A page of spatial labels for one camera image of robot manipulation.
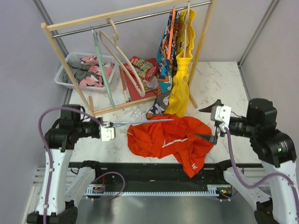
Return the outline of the blue wire hanger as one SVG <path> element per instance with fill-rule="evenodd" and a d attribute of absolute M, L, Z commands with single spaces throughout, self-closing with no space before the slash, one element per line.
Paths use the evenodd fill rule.
<path fill-rule="evenodd" d="M 168 122 L 168 121 L 173 121 L 174 119 L 154 119 L 154 120 L 147 120 L 147 121 L 137 121 L 137 122 L 120 122 L 120 123 L 115 123 L 116 127 L 122 127 L 122 126 L 127 126 L 127 125 L 139 125 L 139 124 L 147 124 L 147 123 L 156 123 L 156 122 Z"/>

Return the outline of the orange shorts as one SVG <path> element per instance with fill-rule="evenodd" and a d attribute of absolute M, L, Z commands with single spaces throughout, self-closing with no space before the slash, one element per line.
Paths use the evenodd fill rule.
<path fill-rule="evenodd" d="M 173 155 L 188 177 L 194 177 L 204 166 L 213 144 L 196 134 L 211 135 L 212 130 L 195 117 L 166 114 L 157 122 L 130 125 L 128 147 L 138 156 L 162 159 Z"/>

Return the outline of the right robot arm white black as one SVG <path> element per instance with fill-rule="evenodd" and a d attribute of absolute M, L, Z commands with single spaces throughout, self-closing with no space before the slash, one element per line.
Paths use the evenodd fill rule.
<path fill-rule="evenodd" d="M 216 164 L 214 178 L 229 183 L 251 205 L 259 224 L 297 224 L 299 222 L 299 189 L 296 178 L 296 150 L 291 137 L 276 128 L 277 110 L 264 98 L 248 102 L 246 116 L 232 117 L 231 107 L 217 100 L 203 108 L 210 113 L 215 134 L 197 134 L 216 144 L 218 137 L 227 137 L 229 159 Z M 266 176 L 250 182 L 238 168 L 232 149 L 232 136 L 249 138 Z"/>

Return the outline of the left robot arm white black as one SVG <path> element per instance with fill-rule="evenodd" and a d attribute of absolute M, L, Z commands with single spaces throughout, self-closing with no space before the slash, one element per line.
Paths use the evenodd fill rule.
<path fill-rule="evenodd" d="M 46 148 L 43 187 L 35 210 L 27 215 L 28 224 L 74 224 L 78 205 L 90 183 L 99 183 L 103 173 L 97 161 L 83 161 L 69 187 L 66 187 L 70 159 L 81 138 L 110 141 L 116 137 L 112 122 L 92 118 L 80 105 L 59 107 L 58 118 L 47 133 L 41 133 Z"/>

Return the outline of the mint green plastic hanger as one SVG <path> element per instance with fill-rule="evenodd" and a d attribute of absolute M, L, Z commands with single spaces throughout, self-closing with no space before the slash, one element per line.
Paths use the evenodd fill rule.
<path fill-rule="evenodd" d="M 112 105 L 113 108 L 115 108 L 115 103 L 112 97 L 112 93 L 109 87 L 109 82 L 108 82 L 108 78 L 107 78 L 107 73 L 106 73 L 106 69 L 105 66 L 103 64 L 103 58 L 102 58 L 102 54 L 101 54 L 101 49 L 100 49 L 100 43 L 99 43 L 99 38 L 98 38 L 98 34 L 96 31 L 94 31 L 93 29 L 91 29 L 92 33 L 93 33 L 93 40 L 94 40 L 94 45 L 95 45 L 95 49 L 96 49 L 96 54 L 97 54 L 97 59 L 98 59 L 98 63 L 99 63 L 99 68 L 102 74 L 102 78 L 104 81 L 104 86 L 106 88 L 107 94 L 108 94 L 108 98 L 109 101 Z"/>

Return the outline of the colourful patterned shorts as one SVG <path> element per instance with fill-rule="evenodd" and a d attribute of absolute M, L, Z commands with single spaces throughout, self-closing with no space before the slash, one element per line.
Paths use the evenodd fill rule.
<path fill-rule="evenodd" d="M 172 68 L 173 68 L 173 61 L 175 59 L 175 54 L 176 54 L 176 38 L 178 34 L 178 22 L 179 22 L 178 12 L 176 12 L 175 14 L 171 59 L 168 60 L 167 54 L 168 54 L 170 28 L 171 28 L 171 19 L 172 19 L 172 12 L 169 15 L 167 26 L 163 33 L 161 43 L 159 45 L 157 56 L 156 56 L 156 61 L 159 67 L 159 74 L 157 77 L 159 86 L 157 90 L 156 99 L 152 107 L 146 113 L 147 119 L 151 119 L 153 117 L 163 115 L 169 104 L 169 96 L 172 89 Z"/>

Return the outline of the orange plastic hanger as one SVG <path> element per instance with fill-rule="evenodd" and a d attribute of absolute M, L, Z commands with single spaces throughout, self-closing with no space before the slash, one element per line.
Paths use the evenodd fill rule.
<path fill-rule="evenodd" d="M 174 22 L 175 22 L 175 14 L 176 14 L 176 8 L 173 7 L 172 10 L 172 19 L 171 19 L 171 28 L 170 28 L 170 35 L 169 35 L 169 44 L 168 44 L 168 54 L 167 59 L 171 59 L 171 49 L 172 49 L 172 40 L 173 40 L 173 29 L 174 29 Z"/>

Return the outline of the wooden hanger with yellow shorts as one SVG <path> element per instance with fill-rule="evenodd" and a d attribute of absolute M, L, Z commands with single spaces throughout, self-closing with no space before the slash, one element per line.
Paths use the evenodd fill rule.
<path fill-rule="evenodd" d="M 187 12 L 185 15 L 185 32 L 184 32 L 184 54 L 183 57 L 186 57 L 186 46 L 187 46 L 187 27 L 188 27 L 188 22 L 189 22 L 189 17 L 190 17 L 190 6 L 191 2 L 189 1 L 187 3 Z"/>

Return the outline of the small illustrated booklet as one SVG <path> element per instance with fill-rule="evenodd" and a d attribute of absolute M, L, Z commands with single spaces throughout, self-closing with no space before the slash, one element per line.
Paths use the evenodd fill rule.
<path fill-rule="evenodd" d="M 142 79 L 142 84 L 144 86 L 145 92 L 157 90 L 159 86 L 157 76 L 153 76 L 152 79 L 149 81 Z"/>

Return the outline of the grey garment in basket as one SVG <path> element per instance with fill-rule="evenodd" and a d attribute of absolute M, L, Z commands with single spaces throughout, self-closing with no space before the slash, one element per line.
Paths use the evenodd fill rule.
<path fill-rule="evenodd" d="M 91 66 L 88 64 L 81 64 L 79 62 L 68 62 L 67 64 L 77 83 L 80 83 L 82 80 L 91 75 L 89 72 Z"/>

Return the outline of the white plastic laundry basket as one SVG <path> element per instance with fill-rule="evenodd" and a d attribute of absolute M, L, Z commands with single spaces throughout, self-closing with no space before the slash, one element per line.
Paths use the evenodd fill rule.
<path fill-rule="evenodd" d="M 93 56 L 93 53 L 71 52 L 67 55 L 67 57 L 65 58 L 65 61 L 66 62 L 79 62 L 81 58 L 88 57 L 88 56 Z M 113 56 L 103 55 L 102 57 L 103 57 L 104 63 L 113 63 L 114 64 L 112 73 L 108 79 L 109 84 L 111 84 L 112 79 L 115 74 L 115 71 L 118 68 L 119 63 L 116 61 L 116 59 Z M 74 87 L 73 83 L 66 83 L 63 81 L 64 72 L 65 72 L 64 67 L 63 67 L 63 65 L 61 65 L 55 78 L 54 78 L 55 83 L 65 86 L 68 89 L 74 89 L 75 87 Z M 81 89 L 84 91 L 106 92 L 105 86 L 103 86 L 103 87 L 83 86 L 83 87 L 81 87 Z"/>

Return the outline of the aluminium corner post left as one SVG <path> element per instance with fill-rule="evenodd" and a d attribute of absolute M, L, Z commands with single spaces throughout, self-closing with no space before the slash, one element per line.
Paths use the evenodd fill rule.
<path fill-rule="evenodd" d="M 47 12 L 47 9 L 46 9 L 45 5 L 43 4 L 42 0 L 32 0 L 32 3 L 34 4 L 39 15 L 41 16 L 41 18 L 47 25 L 54 24 L 50 14 Z M 56 42 L 56 44 L 57 44 L 58 48 L 60 49 L 64 58 L 66 58 L 67 55 L 69 54 L 69 52 L 68 52 L 63 40 L 60 37 L 58 37 L 58 38 L 54 39 L 54 41 Z M 69 101 L 71 99 L 71 94 L 72 94 L 72 89 L 67 88 L 66 93 L 64 95 L 63 104 L 69 103 Z"/>

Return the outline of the aluminium corner post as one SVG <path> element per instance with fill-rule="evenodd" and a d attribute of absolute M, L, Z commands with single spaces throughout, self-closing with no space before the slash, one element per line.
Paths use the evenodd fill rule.
<path fill-rule="evenodd" d="M 275 11 L 277 5 L 279 4 L 280 0 L 272 0 L 267 7 L 262 19 L 260 20 L 257 28 L 255 29 L 247 47 L 245 48 L 240 60 L 237 62 L 238 68 L 240 69 L 245 60 L 247 59 L 248 55 L 250 54 L 252 48 L 254 47 L 256 41 L 258 40 L 261 32 L 264 30 L 265 26 L 267 25 L 270 17 L 272 16 L 273 12 Z"/>
<path fill-rule="evenodd" d="M 46 9 L 45 5 L 43 4 L 42 0 L 32 0 L 32 3 L 34 4 L 39 15 L 41 16 L 41 18 L 47 25 L 54 24 L 50 14 L 47 12 L 47 9 Z M 63 40 L 60 37 L 58 37 L 58 38 L 54 39 L 54 41 L 56 42 L 56 44 L 57 44 L 58 48 L 60 49 L 64 58 L 66 58 L 67 55 L 69 54 L 69 52 L 68 52 Z M 66 93 L 64 95 L 63 104 L 69 103 L 69 101 L 71 99 L 71 94 L 72 94 L 72 89 L 67 88 Z"/>

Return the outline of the aluminium corner post right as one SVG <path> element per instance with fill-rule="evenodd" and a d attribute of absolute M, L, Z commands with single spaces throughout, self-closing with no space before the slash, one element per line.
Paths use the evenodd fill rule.
<path fill-rule="evenodd" d="M 247 47 L 245 48 L 240 60 L 237 62 L 238 68 L 240 69 L 245 60 L 247 59 L 248 55 L 250 54 L 252 48 L 254 47 L 256 41 L 258 40 L 261 32 L 264 30 L 265 26 L 267 25 L 270 17 L 272 16 L 273 12 L 275 11 L 277 5 L 279 4 L 280 0 L 272 0 L 267 7 L 262 19 L 260 20 L 257 28 L 255 29 Z"/>

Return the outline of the wooden clothes rack frame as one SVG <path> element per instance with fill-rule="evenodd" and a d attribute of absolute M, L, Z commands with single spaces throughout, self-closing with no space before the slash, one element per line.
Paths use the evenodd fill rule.
<path fill-rule="evenodd" d="M 163 1 L 159 1 L 159 2 L 149 3 L 149 4 L 140 5 L 140 6 L 136 6 L 136 7 L 130 7 L 130 8 L 126 8 L 126 9 L 120 9 L 120 10 L 116 10 L 116 11 L 112 11 L 112 12 L 93 15 L 93 16 L 84 17 L 84 18 L 80 18 L 80 19 L 75 19 L 75 20 L 71 20 L 71 21 L 65 21 L 65 22 L 56 23 L 56 24 L 52 24 L 52 25 L 47 25 L 45 22 L 41 24 L 41 28 L 42 28 L 44 34 L 46 35 L 49 43 L 51 44 L 53 50 L 56 53 L 58 59 L 60 60 L 61 64 L 63 65 L 64 70 L 67 72 L 68 77 L 72 81 L 75 89 L 79 93 L 79 95 L 80 95 L 82 101 L 84 102 L 85 106 L 87 107 L 88 111 L 91 112 L 92 116 L 99 116 L 99 115 L 103 115 L 103 114 L 106 114 L 106 113 L 109 113 L 109 112 L 114 112 L 114 111 L 117 111 L 117 110 L 121 110 L 121 109 L 129 108 L 129 107 L 132 107 L 132 106 L 140 105 L 142 103 L 147 103 L 147 102 L 155 100 L 156 97 L 152 96 L 152 97 L 145 98 L 145 96 L 144 96 L 140 100 L 130 101 L 128 103 L 124 103 L 124 104 L 121 104 L 121 105 L 116 105 L 115 108 L 109 107 L 109 108 L 100 109 L 100 110 L 95 111 L 94 107 L 93 107 L 93 98 L 89 97 L 89 102 L 85 98 L 80 86 L 78 85 L 78 83 L 75 80 L 75 77 L 74 77 L 73 73 L 71 72 L 67 62 L 65 61 L 64 56 L 62 55 L 62 53 L 61 53 L 60 49 L 58 48 L 56 42 L 52 38 L 53 37 L 52 31 L 57 31 L 57 30 L 61 30 L 61 29 L 69 28 L 69 27 L 74 27 L 74 26 L 78 26 L 78 25 L 83 25 L 83 24 L 87 24 L 87 23 L 91 23 L 91 22 L 96 22 L 96 21 L 100 21 L 100 20 L 104 20 L 104 19 L 106 20 L 108 18 L 112 19 L 114 17 L 123 16 L 123 15 L 127 15 L 127 14 L 134 14 L 134 13 L 143 12 L 143 11 L 147 11 L 147 10 L 151 10 L 151 9 L 155 9 L 155 8 L 171 6 L 171 5 L 175 6 L 178 3 L 189 2 L 189 1 L 190 0 L 163 0 Z M 205 40 L 205 37 L 206 37 L 206 32 L 207 32 L 207 29 L 208 29 L 209 24 L 210 24 L 210 19 L 211 19 L 215 4 L 216 4 L 216 0 L 212 0 L 212 3 L 208 6 L 208 9 L 207 9 L 207 12 L 206 12 L 204 24 L 203 24 L 201 34 L 200 34 L 199 43 L 197 44 L 195 59 L 194 59 L 193 64 L 192 64 L 191 74 L 190 74 L 189 79 L 188 79 L 188 86 L 189 87 L 192 83 L 192 79 L 193 79 L 193 76 L 194 76 L 194 73 L 195 73 L 195 68 L 196 68 L 197 63 L 198 63 L 199 54 L 201 53 L 201 50 L 202 50 L 203 41 Z M 176 8 L 176 11 L 181 11 L 181 10 L 184 10 L 186 8 L 187 8 L 187 6 L 182 7 L 182 8 Z"/>

